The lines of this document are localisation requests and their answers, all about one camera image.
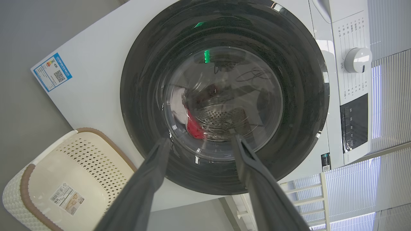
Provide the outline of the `blue energy label sticker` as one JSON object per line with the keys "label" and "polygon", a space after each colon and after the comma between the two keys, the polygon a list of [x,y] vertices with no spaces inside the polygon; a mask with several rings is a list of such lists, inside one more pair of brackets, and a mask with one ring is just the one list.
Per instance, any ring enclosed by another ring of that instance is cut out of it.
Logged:
{"label": "blue energy label sticker", "polygon": [[72,75],[59,53],[53,54],[32,70],[46,92],[50,92],[62,83],[70,80]]}

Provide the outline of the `white front-loading washing machine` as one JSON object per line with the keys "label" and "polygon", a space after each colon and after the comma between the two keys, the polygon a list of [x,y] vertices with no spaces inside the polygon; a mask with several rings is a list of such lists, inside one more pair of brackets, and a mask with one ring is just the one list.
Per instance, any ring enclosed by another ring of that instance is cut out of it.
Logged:
{"label": "white front-loading washing machine", "polygon": [[[162,6],[179,0],[131,0],[109,13],[49,54],[59,53],[72,78],[48,96],[75,129],[101,131],[139,167],[146,157],[125,127],[120,105],[121,76],[127,55],[142,29]],[[325,126],[306,159],[280,183],[322,172],[321,155],[330,153],[331,170],[371,151],[371,69],[348,73],[345,56],[353,48],[371,50],[367,0],[273,0],[291,11],[311,32],[323,54],[330,98]],[[368,94],[368,142],[343,153],[340,106]],[[225,195],[198,193],[167,177],[157,191],[152,210],[165,210],[213,200]]]}

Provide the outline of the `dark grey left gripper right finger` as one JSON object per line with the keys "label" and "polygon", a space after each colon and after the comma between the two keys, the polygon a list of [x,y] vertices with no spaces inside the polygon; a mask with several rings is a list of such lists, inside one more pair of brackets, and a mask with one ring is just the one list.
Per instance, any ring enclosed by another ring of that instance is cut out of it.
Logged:
{"label": "dark grey left gripper right finger", "polygon": [[232,150],[239,180],[251,199],[258,231],[310,231],[271,172],[241,135],[232,136]]}

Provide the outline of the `black washer display panel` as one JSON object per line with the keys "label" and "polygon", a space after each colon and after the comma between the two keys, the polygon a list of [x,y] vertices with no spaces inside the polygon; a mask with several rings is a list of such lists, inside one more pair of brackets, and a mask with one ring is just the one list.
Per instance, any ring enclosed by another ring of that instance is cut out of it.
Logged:
{"label": "black washer display panel", "polygon": [[340,106],[343,153],[368,142],[368,94]]}

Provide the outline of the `round black glass washer door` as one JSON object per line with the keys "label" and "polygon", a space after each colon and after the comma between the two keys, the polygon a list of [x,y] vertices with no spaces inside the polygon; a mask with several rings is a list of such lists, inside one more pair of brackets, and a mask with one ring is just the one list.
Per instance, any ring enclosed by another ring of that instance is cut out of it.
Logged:
{"label": "round black glass washer door", "polygon": [[241,136],[276,180],[317,143],[329,107],[326,63],[307,27],[276,6],[273,0],[179,0],[162,6],[136,37],[121,76],[122,117],[143,157],[169,136],[166,177],[173,183],[211,195],[247,192],[232,137],[195,139],[175,119],[176,87],[186,89],[193,116],[211,104],[244,107],[258,126]]}

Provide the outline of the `stainless steel washing machine drum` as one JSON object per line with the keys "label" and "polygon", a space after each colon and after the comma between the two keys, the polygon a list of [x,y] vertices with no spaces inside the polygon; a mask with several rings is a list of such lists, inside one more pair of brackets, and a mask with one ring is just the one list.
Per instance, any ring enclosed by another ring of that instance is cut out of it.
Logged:
{"label": "stainless steel washing machine drum", "polygon": [[246,136],[258,124],[249,120],[246,110],[235,104],[211,104],[194,111],[204,134],[210,141],[224,142],[232,139],[232,133]]}

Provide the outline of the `cream perforated laundry basket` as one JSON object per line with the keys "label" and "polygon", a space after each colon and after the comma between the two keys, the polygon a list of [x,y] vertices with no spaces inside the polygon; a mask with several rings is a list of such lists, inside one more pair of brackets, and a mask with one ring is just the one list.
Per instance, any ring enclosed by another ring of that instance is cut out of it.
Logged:
{"label": "cream perforated laundry basket", "polygon": [[[2,202],[31,231],[93,231],[136,170],[104,133],[79,128],[20,170],[7,183]],[[74,216],[50,200],[62,183],[85,197]]]}

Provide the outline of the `black QR code sticker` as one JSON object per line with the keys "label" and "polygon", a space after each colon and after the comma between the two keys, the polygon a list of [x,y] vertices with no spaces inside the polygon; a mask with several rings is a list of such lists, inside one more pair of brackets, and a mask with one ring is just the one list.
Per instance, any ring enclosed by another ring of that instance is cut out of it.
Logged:
{"label": "black QR code sticker", "polygon": [[322,172],[331,170],[330,153],[323,154],[320,157],[321,157]]}

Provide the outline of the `red garment with white trim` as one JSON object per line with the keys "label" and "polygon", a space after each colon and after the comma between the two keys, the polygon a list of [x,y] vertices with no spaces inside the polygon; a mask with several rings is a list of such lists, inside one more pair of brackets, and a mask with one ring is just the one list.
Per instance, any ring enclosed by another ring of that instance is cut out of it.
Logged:
{"label": "red garment with white trim", "polygon": [[185,125],[187,132],[195,139],[206,139],[206,133],[185,104],[185,88],[176,87],[171,94],[170,108],[179,123]]}

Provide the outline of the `printed paper product label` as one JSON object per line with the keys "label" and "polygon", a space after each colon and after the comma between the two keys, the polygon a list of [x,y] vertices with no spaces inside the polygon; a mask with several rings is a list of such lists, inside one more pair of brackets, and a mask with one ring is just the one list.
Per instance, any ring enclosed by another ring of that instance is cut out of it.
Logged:
{"label": "printed paper product label", "polygon": [[51,195],[50,200],[68,214],[74,216],[85,197],[67,183],[62,183]]}

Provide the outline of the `white washing machine dial knob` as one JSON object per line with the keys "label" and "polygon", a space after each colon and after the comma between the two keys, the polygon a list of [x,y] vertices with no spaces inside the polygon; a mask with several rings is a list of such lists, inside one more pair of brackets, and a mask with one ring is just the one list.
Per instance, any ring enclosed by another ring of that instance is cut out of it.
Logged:
{"label": "white washing machine dial knob", "polygon": [[364,73],[371,69],[372,52],[369,48],[353,48],[345,56],[344,66],[348,73]]}

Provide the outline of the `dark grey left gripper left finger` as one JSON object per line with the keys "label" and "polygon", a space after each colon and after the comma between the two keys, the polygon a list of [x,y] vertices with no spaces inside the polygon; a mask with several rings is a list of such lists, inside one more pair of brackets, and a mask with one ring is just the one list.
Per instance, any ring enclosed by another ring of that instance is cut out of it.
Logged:
{"label": "dark grey left gripper left finger", "polygon": [[161,138],[128,180],[94,231],[146,231],[154,194],[166,176],[171,141]]}

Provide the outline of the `white railing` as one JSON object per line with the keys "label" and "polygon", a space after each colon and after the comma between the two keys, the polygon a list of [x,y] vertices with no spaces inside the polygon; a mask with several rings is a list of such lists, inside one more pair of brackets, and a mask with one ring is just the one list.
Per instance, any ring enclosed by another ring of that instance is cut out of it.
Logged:
{"label": "white railing", "polygon": [[[280,183],[311,231],[331,231],[328,189],[325,174],[317,174],[319,182],[296,187],[296,181]],[[220,198],[223,210],[234,231],[258,231],[249,194]]]}

